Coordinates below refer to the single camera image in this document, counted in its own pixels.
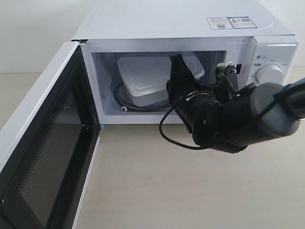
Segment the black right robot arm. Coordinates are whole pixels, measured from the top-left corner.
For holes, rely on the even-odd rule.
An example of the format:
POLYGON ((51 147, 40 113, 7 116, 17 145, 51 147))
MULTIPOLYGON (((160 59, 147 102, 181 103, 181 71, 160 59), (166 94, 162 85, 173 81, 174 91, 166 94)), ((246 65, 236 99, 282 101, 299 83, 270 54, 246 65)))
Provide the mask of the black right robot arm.
POLYGON ((280 85, 251 83, 235 89, 233 62, 215 69, 216 83, 195 78, 181 54, 171 55, 166 84, 170 111, 176 112, 192 136, 192 150, 238 153, 249 145, 294 134, 305 118, 305 81, 280 85))

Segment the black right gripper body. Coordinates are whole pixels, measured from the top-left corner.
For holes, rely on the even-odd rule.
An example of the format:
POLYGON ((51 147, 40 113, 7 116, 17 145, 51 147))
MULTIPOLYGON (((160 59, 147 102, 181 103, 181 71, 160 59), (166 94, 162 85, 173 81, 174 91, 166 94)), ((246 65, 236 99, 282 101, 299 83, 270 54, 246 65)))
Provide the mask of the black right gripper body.
POLYGON ((191 134, 214 134, 218 128, 221 103, 212 90, 198 80, 173 81, 166 84, 170 105, 191 134))

